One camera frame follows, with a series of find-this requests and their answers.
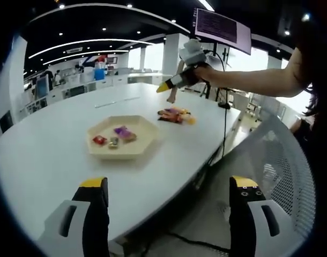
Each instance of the floor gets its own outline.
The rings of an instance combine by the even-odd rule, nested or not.
[[[249,114],[245,114],[228,142],[228,150],[240,144],[249,135],[250,129],[257,126],[258,122]],[[160,215],[153,217],[125,239],[123,246],[126,256],[228,256],[224,252],[187,244],[167,234],[173,232],[190,240],[204,241],[230,249],[230,209],[228,200],[221,198],[225,190],[223,181],[228,179],[228,175],[218,172],[217,167],[208,173],[211,173],[211,178],[205,178],[203,188],[198,190],[198,193],[187,188],[178,199],[174,199],[160,211]]]

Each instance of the window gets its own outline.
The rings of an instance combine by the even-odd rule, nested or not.
[[[129,51],[128,67],[135,70],[140,69],[141,48],[132,49]]]
[[[287,64],[288,64],[288,60],[286,60],[286,59],[282,59],[282,60],[281,60],[281,68],[282,68],[282,69],[285,69],[286,66],[287,66]]]
[[[144,68],[154,71],[162,70],[162,62],[164,61],[164,44],[155,44],[146,47],[144,58]]]
[[[227,71],[260,71],[266,70],[269,62],[269,54],[257,48],[251,49],[251,55],[230,48]]]

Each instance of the red candy wrapper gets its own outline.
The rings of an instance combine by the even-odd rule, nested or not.
[[[100,145],[100,146],[103,146],[107,141],[107,139],[102,137],[101,135],[97,135],[92,140],[93,140],[93,142],[95,142],[97,145]]]

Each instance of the ceiling light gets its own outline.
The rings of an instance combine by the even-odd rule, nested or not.
[[[83,52],[83,53],[80,53],[80,54],[74,54],[74,55],[70,55],[70,56],[66,56],[66,57],[61,57],[61,58],[46,62],[43,65],[46,65],[48,63],[53,63],[53,62],[56,62],[56,61],[60,61],[60,60],[63,60],[64,58],[80,56],[81,54],[88,55],[88,54],[97,54],[97,53],[100,53],[100,52],[114,52],[114,51],[116,51],[116,52],[129,52],[128,50],[104,50],[104,51]]]
[[[47,52],[47,51],[50,51],[50,50],[53,50],[53,49],[56,49],[56,48],[59,48],[59,47],[65,47],[65,46],[70,46],[71,44],[81,44],[81,43],[89,43],[89,42],[101,42],[101,41],[118,41],[118,42],[131,42],[131,43],[141,43],[141,44],[148,44],[150,46],[153,46],[155,45],[154,43],[149,43],[149,42],[145,42],[145,41],[139,41],[139,40],[131,40],[131,39],[89,39],[89,40],[81,40],[81,41],[75,41],[75,42],[70,42],[70,43],[66,43],[66,44],[60,44],[58,46],[55,46],[55,47],[50,47],[50,48],[47,48],[45,50],[42,50],[42,51],[39,51],[31,56],[29,56],[29,59],[37,56],[37,55],[40,55],[44,52]]]
[[[310,20],[310,14],[306,13],[304,14],[302,21],[309,21]]]
[[[214,12],[215,10],[212,8],[212,6],[206,1],[206,0],[198,0],[201,4],[204,5],[204,7],[208,10],[208,11],[212,11]]]

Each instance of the hand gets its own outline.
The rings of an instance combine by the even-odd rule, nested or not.
[[[212,80],[212,75],[214,72],[215,72],[215,70],[213,68],[211,68],[210,66],[198,67],[198,68],[194,69],[194,74],[197,76],[197,78],[200,79],[200,81],[206,80],[206,81],[210,82]]]

